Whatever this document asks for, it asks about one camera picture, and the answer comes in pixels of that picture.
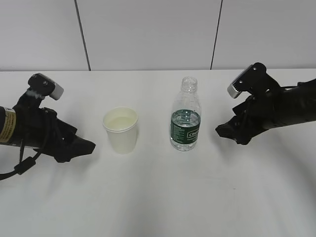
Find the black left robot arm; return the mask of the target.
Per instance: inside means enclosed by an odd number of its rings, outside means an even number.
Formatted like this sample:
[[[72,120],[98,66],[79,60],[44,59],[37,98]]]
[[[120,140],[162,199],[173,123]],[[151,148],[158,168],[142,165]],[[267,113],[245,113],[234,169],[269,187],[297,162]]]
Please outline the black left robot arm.
[[[12,108],[0,108],[0,143],[33,148],[57,162],[93,153],[95,144],[76,135],[77,129],[58,119],[49,108],[40,108],[41,98],[23,94]]]

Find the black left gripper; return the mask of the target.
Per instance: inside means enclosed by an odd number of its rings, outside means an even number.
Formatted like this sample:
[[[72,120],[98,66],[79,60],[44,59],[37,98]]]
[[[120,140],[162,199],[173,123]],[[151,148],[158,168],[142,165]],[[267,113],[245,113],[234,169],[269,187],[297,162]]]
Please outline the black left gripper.
[[[57,118],[49,108],[40,108],[42,99],[23,94],[13,107],[16,125],[12,144],[35,148],[59,163],[90,155],[96,144],[76,136],[77,129]]]

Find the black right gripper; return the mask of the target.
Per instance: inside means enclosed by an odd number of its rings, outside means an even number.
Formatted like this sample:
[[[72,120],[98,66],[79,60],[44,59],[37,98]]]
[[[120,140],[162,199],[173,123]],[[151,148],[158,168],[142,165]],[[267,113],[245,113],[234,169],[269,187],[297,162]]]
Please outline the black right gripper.
[[[215,128],[222,138],[234,140],[237,144],[247,145],[250,138],[272,128],[284,126],[279,109],[284,92],[274,95],[271,92],[263,98],[249,96],[243,103],[233,108],[235,115],[228,122]]]

